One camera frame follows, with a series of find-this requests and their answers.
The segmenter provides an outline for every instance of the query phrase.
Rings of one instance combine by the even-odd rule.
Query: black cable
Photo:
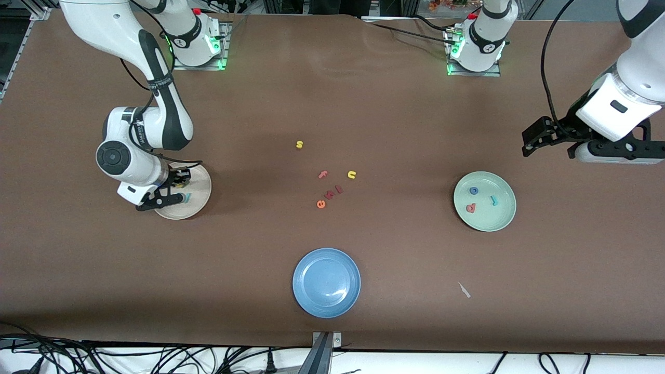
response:
[[[194,356],[196,356],[197,354],[201,353],[202,351],[205,351],[206,349],[208,349],[208,348],[207,348],[207,347],[202,348],[202,349],[200,349],[200,350],[198,350],[198,351],[196,351],[196,352],[194,352],[194,353],[189,353],[189,352],[187,352],[187,351],[185,350],[185,358],[182,359],[182,360],[180,361],[180,363],[177,364],[173,369],[169,370],[169,371],[168,371],[168,374],[173,374],[173,373],[175,373],[176,370],[178,370],[178,368],[183,367],[183,366],[186,366],[186,365],[198,365],[198,367],[200,367],[201,369],[203,369],[203,365],[201,365],[201,362],[200,362],[199,360],[197,360],[196,357],[194,357]],[[191,359],[192,361],[194,361],[194,363],[186,363],[187,360],[189,360],[189,359]]]
[[[274,351],[281,351],[282,349],[294,349],[294,348],[311,348],[311,347],[305,347],[305,346],[277,347],[277,348],[270,348],[270,350],[272,350],[274,352]],[[268,353],[268,349],[266,349],[264,351],[259,351],[259,352],[252,353],[251,355],[246,355],[245,357],[242,357],[242,358],[240,358],[240,359],[238,359],[234,362],[231,362],[227,367],[224,367],[224,364],[222,364],[222,366],[219,367],[219,370],[216,373],[221,373],[221,371],[224,370],[224,369],[230,369],[231,366],[236,365],[241,361],[245,361],[246,359],[249,359],[250,357],[263,355],[263,354],[266,354],[266,353]]]
[[[268,362],[266,363],[265,366],[265,374],[275,374],[277,372],[277,368],[275,367],[275,360],[273,359],[273,349],[268,348]]]
[[[169,363],[169,361],[176,358],[182,352],[187,351],[187,349],[188,349],[187,347],[181,347],[180,352],[175,353],[171,357],[169,357],[170,356],[170,353],[169,353],[168,355],[164,356],[163,358],[160,358],[160,360],[157,362],[155,367],[152,368],[150,374],[158,374],[160,372],[160,369],[163,368],[167,363]]]
[[[48,355],[47,355],[46,353],[42,352],[41,349],[39,350],[39,353],[40,353],[40,354],[42,355],[42,357],[44,357],[47,361],[50,361],[50,362],[52,362],[54,365],[56,365],[56,370],[57,370],[58,373],[60,373],[60,369],[59,369],[59,367],[58,367],[58,363],[57,363],[57,360],[56,360],[56,358],[55,358],[55,353],[54,353],[54,352],[57,352],[57,353],[59,353],[59,354],[61,354],[61,355],[66,356],[67,358],[69,358],[69,359],[72,361],[72,366],[74,367],[74,369],[76,369],[76,366],[78,366],[78,368],[80,369],[80,371],[81,371],[82,373],[84,373],[84,374],[87,373],[87,370],[85,369],[84,366],[82,366],[78,361],[76,361],[76,359],[75,359],[72,355],[70,355],[69,352],[68,352],[66,349],[64,349],[63,347],[58,346],[57,344],[55,344],[55,343],[53,342],[53,339],[51,339],[50,337],[45,337],[45,336],[42,336],[42,335],[37,335],[37,334],[35,334],[35,333],[30,332],[28,329],[26,329],[26,328],[24,328],[24,327],[22,327],[22,326],[19,326],[19,325],[15,324],[15,323],[6,322],[6,321],[0,321],[0,324],[1,324],[1,325],[6,325],[6,326],[10,326],[10,327],[14,327],[15,329],[21,330],[21,331],[24,333],[24,334],[5,334],[5,335],[0,335],[0,337],[3,338],[3,339],[4,339],[4,338],[7,338],[7,337],[18,337],[19,339],[26,339],[26,340],[27,340],[27,337],[29,337],[29,338],[32,339],[35,343],[39,343],[40,346],[43,346],[43,347],[47,347],[47,348],[49,348],[49,349],[48,349],[48,353],[51,355],[50,358],[48,357]],[[59,340],[70,342],[68,339],[59,339]]]
[[[111,369],[111,370],[112,370],[113,372],[115,372],[116,374],[125,374],[125,373],[122,373],[122,372],[116,370],[116,368],[114,368],[113,366],[109,365],[106,361],[104,361],[103,358],[99,357],[99,353],[97,353],[97,358],[98,358],[99,361],[101,361],[104,365],[106,365],[107,368]]]
[[[549,26],[549,30],[547,31],[547,36],[545,37],[545,42],[543,43],[543,52],[541,53],[541,78],[543,79],[543,87],[545,88],[545,95],[547,96],[547,104],[549,105],[549,112],[552,115],[552,120],[554,123],[557,125],[557,128],[561,130],[561,132],[567,136],[571,137],[571,135],[568,133],[568,131],[563,128],[559,124],[559,119],[557,118],[557,113],[555,112],[554,109],[554,103],[552,102],[552,93],[549,90],[549,85],[547,84],[547,77],[545,76],[545,52],[547,51],[547,43],[549,43],[549,38],[552,36],[552,31],[554,31],[554,26],[557,25],[557,22],[559,22],[559,19],[561,18],[561,15],[563,15],[563,12],[568,9],[568,7],[573,3],[575,0],[568,0],[568,2],[563,5],[563,8],[559,11],[559,14],[557,14],[556,17],[554,17],[554,20],[552,21],[552,24]]]
[[[178,348],[171,348],[171,351],[175,351]],[[134,357],[134,356],[149,356],[149,355],[156,355],[158,353],[164,354],[164,350],[161,351],[153,351],[153,352],[140,352],[140,353],[113,353],[113,352],[99,352],[96,349],[94,350],[94,353],[96,355],[105,355],[105,356],[113,356],[113,357]]]
[[[390,27],[390,26],[378,25],[378,24],[376,24],[376,23],[372,23],[372,25],[374,25],[374,26],[376,26],[376,27],[381,27],[381,28],[383,28],[383,29],[388,29],[388,30],[397,31],[398,33],[409,34],[409,35],[413,35],[413,36],[415,36],[415,37],[421,37],[421,38],[425,38],[425,39],[429,39],[429,40],[434,40],[434,41],[440,41],[441,43],[455,44],[455,42],[454,42],[454,41],[451,41],[451,40],[443,40],[443,39],[440,39],[440,38],[430,37],[430,36],[423,35],[423,34],[412,33],[411,31],[401,30],[401,29],[395,29],[394,27]]]
[[[547,374],[553,374],[550,370],[547,370],[545,368],[545,365],[543,364],[543,357],[547,357],[549,359],[549,362],[552,363],[552,366],[554,367],[554,370],[557,372],[557,374],[561,374],[559,372],[559,368],[557,367],[557,364],[554,362],[554,359],[552,356],[549,355],[549,353],[541,353],[538,355],[538,363],[540,364],[541,368],[543,369],[544,372]]]
[[[132,74],[132,72],[129,71],[129,68],[127,67],[127,64],[124,63],[124,60],[123,60],[123,59],[120,59],[120,63],[121,63],[122,66],[125,68],[125,71],[127,72],[127,74],[129,74],[129,76],[132,77],[132,80],[133,80],[134,82],[136,82],[136,84],[139,85],[139,87],[141,87],[142,89],[144,89],[144,90],[146,90],[146,91],[150,91],[150,89],[149,89],[148,87],[145,87],[144,85],[142,85],[141,82],[139,82],[139,81],[134,77],[134,75]]]
[[[136,122],[133,122],[133,123],[129,126],[129,139],[132,141],[132,144],[133,144],[133,145],[137,146],[137,147],[138,147],[140,150],[142,150],[143,152],[148,153],[148,154],[151,154],[151,155],[153,155],[153,156],[155,156],[155,157],[157,157],[157,158],[161,158],[162,160],[166,160],[166,161],[179,162],[179,163],[181,163],[181,164],[192,164],[191,166],[188,166],[188,168],[195,168],[196,166],[199,166],[200,164],[203,164],[203,160],[195,160],[195,161],[178,160],[177,158],[170,158],[170,157],[164,156],[164,155],[161,154],[161,153],[151,152],[151,151],[149,151],[149,150],[143,148],[142,146],[140,146],[140,145],[134,140],[134,135],[136,134],[136,129],[135,129],[135,128],[136,128]]]
[[[585,353],[587,356],[587,362],[584,364],[584,369],[582,369],[582,374],[587,374],[587,369],[589,368],[589,363],[591,363],[591,353]]]
[[[497,363],[494,365],[494,369],[492,369],[492,371],[490,371],[488,374],[496,374],[497,370],[499,370],[501,362],[503,361],[503,359],[505,359],[506,356],[508,356],[508,352],[504,351],[501,357],[499,358],[499,361],[497,361]]]
[[[425,17],[423,17],[423,16],[421,16],[421,15],[419,15],[419,14],[414,14],[414,15],[411,16],[411,18],[417,18],[417,19],[419,19],[419,20],[425,22],[425,23],[427,24],[427,26],[429,26],[429,27],[431,27],[431,28],[433,28],[433,29],[435,29],[435,30],[439,30],[439,31],[445,31],[445,30],[446,30],[445,27],[437,26],[437,25],[431,23],[430,20],[428,20],[427,18],[425,18]]]
[[[155,21],[155,23],[157,23],[157,25],[160,27],[160,29],[162,29],[162,32],[164,33],[164,38],[166,39],[166,43],[168,44],[168,50],[169,50],[169,52],[171,52],[172,63],[171,63],[171,68],[169,69],[169,71],[173,72],[173,69],[176,67],[176,55],[173,52],[173,47],[171,46],[171,41],[168,38],[168,34],[166,33],[166,30],[165,30],[164,26],[162,26],[162,24],[157,20],[157,18],[155,18],[155,16],[152,15],[151,12],[149,12],[149,10],[147,10],[146,8],[143,8],[141,5],[137,4],[137,2],[135,2],[134,0],[129,0],[129,1],[131,1],[132,4],[136,5],[137,7],[139,7],[145,14],[149,15],[150,18],[152,18],[152,20]]]

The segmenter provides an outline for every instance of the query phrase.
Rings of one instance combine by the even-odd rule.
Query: light green plate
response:
[[[473,187],[478,189],[476,195],[470,191]],[[517,210],[513,189],[500,176],[490,172],[466,174],[455,187],[453,201],[455,210],[467,225],[487,232],[508,226]]]

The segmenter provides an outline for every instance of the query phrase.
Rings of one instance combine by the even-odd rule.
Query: blue plate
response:
[[[358,266],[334,248],[309,252],[293,273],[293,295],[309,314],[335,318],[348,312],[360,295]]]

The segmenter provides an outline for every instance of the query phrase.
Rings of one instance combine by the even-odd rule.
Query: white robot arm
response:
[[[121,181],[119,195],[139,210],[181,202],[182,196],[170,193],[159,204],[150,199],[159,188],[186,183],[188,173],[172,170],[147,149],[180,150],[194,134],[157,41],[138,24],[128,0],[62,0],[60,4],[74,34],[94,48],[136,65],[158,103],[158,107],[113,109],[104,123],[97,164]]]
[[[462,28],[460,45],[450,54],[463,68],[486,71],[501,57],[505,38],[518,14],[515,0],[485,0],[476,19],[456,25]]]
[[[651,140],[649,121],[665,104],[665,0],[617,0],[616,6],[630,48],[566,117],[541,117],[522,132],[525,157],[542,146],[575,142],[569,156],[582,162],[665,159],[665,142]],[[636,127],[644,131],[642,139],[632,135]]]
[[[197,67],[220,53],[219,21],[194,14],[187,0],[134,0],[162,24],[179,62]]]

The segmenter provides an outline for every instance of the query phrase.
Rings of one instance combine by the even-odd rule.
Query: plate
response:
[[[334,248],[311,251],[295,268],[293,295],[315,317],[339,317],[351,309],[360,295],[358,266],[346,253]]]
[[[187,166],[187,164],[179,162],[171,163],[172,168],[179,168],[181,166]],[[171,188],[171,193],[179,192],[185,196],[184,202],[155,209],[157,214],[169,220],[184,220],[203,209],[205,203],[210,199],[210,192],[212,191],[210,174],[208,174],[203,165],[194,166],[190,169],[190,172],[192,177],[187,186],[183,188]]]
[[[513,189],[490,172],[466,174],[455,187],[453,201],[460,218],[479,231],[498,231],[508,226],[517,211]]]

